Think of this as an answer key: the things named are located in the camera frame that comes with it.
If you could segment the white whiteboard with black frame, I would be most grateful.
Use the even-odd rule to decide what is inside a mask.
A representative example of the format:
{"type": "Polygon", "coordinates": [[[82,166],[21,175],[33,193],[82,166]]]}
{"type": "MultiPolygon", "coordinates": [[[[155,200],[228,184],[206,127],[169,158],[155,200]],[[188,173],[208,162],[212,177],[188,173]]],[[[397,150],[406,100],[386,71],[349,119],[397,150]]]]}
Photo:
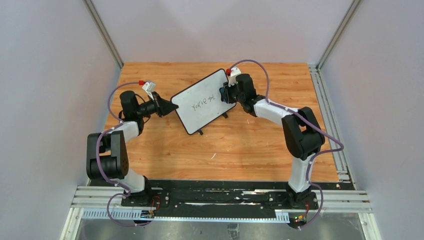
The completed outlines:
{"type": "Polygon", "coordinates": [[[170,101],[178,106],[176,114],[188,135],[200,131],[236,106],[221,100],[220,88],[227,82],[226,72],[221,68],[171,97],[170,101]]]}

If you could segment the blue and black eraser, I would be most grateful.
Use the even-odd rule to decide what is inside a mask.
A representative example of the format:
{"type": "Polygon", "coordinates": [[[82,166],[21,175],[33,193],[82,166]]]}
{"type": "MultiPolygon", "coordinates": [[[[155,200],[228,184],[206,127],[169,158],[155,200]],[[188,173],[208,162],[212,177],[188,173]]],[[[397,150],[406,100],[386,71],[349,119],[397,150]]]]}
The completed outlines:
{"type": "Polygon", "coordinates": [[[228,103],[228,93],[227,93],[228,87],[223,86],[219,88],[219,93],[221,97],[221,101],[224,103],[228,103]]]}

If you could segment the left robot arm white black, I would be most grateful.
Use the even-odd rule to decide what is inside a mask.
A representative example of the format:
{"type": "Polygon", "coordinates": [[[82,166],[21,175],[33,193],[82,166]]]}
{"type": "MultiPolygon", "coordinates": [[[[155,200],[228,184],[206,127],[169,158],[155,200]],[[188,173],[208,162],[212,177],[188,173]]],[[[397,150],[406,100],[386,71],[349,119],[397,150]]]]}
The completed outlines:
{"type": "Polygon", "coordinates": [[[143,103],[138,102],[139,95],[132,90],[124,91],[119,98],[122,110],[118,126],[87,137],[86,173],[91,180],[105,180],[123,188],[130,202],[147,206],[154,199],[151,185],[146,176],[130,168],[126,144],[141,135],[151,115],[161,118],[179,106],[155,91],[143,103]]]}

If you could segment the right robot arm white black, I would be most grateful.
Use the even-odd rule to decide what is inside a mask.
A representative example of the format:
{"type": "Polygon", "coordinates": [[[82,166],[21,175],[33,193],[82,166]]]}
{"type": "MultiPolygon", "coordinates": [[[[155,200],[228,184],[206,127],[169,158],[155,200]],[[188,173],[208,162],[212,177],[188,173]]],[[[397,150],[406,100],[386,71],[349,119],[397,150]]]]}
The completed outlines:
{"type": "Polygon", "coordinates": [[[309,107],[290,108],[267,100],[256,93],[253,80],[247,73],[233,74],[227,70],[226,75],[229,80],[219,89],[222,102],[240,103],[246,113],[282,127],[286,147],[292,155],[286,187],[288,201],[292,206],[299,205],[311,195],[313,157],[325,143],[314,112],[309,107]]]}

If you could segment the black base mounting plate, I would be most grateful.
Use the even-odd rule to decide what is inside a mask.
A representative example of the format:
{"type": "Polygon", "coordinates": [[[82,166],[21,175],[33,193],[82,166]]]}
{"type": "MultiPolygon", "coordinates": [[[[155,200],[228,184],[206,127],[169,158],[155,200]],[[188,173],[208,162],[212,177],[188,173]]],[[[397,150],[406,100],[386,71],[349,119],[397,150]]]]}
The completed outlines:
{"type": "Polygon", "coordinates": [[[351,185],[321,182],[310,196],[291,205],[285,181],[166,180],[149,181],[153,201],[141,206],[123,197],[124,189],[95,180],[79,187],[73,206],[92,218],[130,221],[197,221],[240,223],[302,223],[324,212],[353,212],[367,200],[351,185]]]}

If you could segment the left aluminium corner post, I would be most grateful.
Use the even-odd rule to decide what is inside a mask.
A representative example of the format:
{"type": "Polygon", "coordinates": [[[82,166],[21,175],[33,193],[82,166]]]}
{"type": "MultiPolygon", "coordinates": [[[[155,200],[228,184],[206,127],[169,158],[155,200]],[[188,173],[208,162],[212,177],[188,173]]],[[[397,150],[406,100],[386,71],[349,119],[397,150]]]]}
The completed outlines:
{"type": "Polygon", "coordinates": [[[94,2],[92,0],[82,0],[90,17],[92,18],[97,30],[99,31],[104,43],[106,44],[109,52],[112,55],[116,65],[122,69],[124,67],[124,61],[122,60],[117,47],[115,46],[94,2]]]}

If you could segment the aluminium corner post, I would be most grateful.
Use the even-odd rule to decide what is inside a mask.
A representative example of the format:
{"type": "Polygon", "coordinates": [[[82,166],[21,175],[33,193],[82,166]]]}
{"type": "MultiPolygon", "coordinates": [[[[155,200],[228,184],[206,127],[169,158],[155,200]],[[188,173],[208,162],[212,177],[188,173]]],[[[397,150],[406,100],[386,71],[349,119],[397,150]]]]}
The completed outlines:
{"type": "Polygon", "coordinates": [[[90,17],[92,18],[97,30],[99,31],[104,43],[106,44],[109,52],[112,55],[116,65],[122,69],[124,67],[124,61],[122,60],[117,47],[115,46],[94,2],[92,0],[82,0],[90,17]]]}
{"type": "Polygon", "coordinates": [[[345,32],[346,28],[348,27],[350,21],[354,17],[355,13],[357,12],[358,8],[362,4],[362,0],[352,0],[346,13],[344,14],[342,20],[340,21],[338,27],[336,28],[333,36],[331,37],[329,43],[327,44],[321,58],[319,59],[316,69],[317,71],[320,71],[323,69],[325,64],[327,63],[328,59],[330,58],[333,50],[335,49],[336,45],[338,44],[340,38],[342,37],[343,33],[345,32]]]}

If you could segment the right aluminium table rail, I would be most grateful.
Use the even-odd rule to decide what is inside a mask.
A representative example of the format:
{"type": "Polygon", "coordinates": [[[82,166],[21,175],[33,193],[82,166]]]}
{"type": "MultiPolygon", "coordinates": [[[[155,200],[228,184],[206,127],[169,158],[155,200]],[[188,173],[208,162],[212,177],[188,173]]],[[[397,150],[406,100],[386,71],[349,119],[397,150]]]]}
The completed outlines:
{"type": "MultiPolygon", "coordinates": [[[[321,76],[321,71],[316,65],[313,64],[309,64],[308,69],[312,79],[326,132],[341,142],[342,139],[339,134],[338,124],[335,119],[335,114],[332,109],[332,104],[327,93],[325,82],[321,76]]],[[[343,150],[333,152],[332,156],[334,159],[339,182],[343,184],[348,184],[355,190],[355,181],[353,180],[352,175],[350,173],[350,166],[345,152],[343,150]]]]}

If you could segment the aluminium front rail frame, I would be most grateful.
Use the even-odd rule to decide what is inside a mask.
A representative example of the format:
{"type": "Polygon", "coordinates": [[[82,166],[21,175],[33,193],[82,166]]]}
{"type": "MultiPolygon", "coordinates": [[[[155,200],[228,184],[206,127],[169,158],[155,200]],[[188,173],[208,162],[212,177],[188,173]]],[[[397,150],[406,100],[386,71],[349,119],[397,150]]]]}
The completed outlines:
{"type": "Polygon", "coordinates": [[[368,195],[344,183],[290,207],[282,182],[154,180],[142,206],[109,185],[78,186],[62,240],[379,240],[368,195]]]}

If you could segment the right aluminium corner post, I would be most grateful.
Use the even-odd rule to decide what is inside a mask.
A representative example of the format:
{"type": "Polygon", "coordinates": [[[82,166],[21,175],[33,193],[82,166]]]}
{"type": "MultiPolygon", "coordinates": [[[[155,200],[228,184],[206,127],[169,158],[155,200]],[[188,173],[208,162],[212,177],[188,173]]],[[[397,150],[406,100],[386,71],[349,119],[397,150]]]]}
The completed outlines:
{"type": "Polygon", "coordinates": [[[362,0],[352,0],[346,13],[344,14],[342,20],[340,21],[338,27],[336,28],[333,36],[331,37],[329,43],[327,44],[321,58],[319,59],[316,69],[317,71],[320,71],[323,69],[325,64],[327,63],[328,59],[330,58],[333,50],[335,49],[336,45],[338,44],[340,38],[342,37],[343,33],[345,32],[346,28],[348,27],[350,21],[354,17],[355,13],[357,12],[358,8],[362,4],[362,0]]]}

